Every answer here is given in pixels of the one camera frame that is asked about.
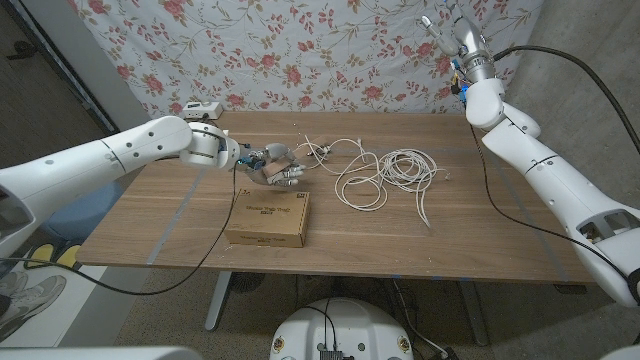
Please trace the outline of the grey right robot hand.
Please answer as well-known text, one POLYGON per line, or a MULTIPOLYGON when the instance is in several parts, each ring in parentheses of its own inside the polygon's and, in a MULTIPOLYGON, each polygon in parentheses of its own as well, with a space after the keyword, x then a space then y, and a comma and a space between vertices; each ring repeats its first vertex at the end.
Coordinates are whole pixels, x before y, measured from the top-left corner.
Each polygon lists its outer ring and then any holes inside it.
POLYGON ((447 1, 445 7, 454 20, 452 33, 445 34, 432 20, 423 15, 421 23, 426 31, 435 39, 444 54, 461 59, 466 69, 466 77, 471 83, 494 78, 494 60, 478 27, 464 15, 457 1, 447 1))

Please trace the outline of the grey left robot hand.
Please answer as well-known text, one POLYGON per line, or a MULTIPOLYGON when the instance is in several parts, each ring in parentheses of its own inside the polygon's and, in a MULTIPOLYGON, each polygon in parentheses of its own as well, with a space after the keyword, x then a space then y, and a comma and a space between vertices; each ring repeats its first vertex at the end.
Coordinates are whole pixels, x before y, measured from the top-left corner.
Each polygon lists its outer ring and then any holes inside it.
POLYGON ((297 185, 305 169, 285 144, 271 143, 264 148, 240 145, 237 170, 244 172, 254 183, 279 187, 297 185))

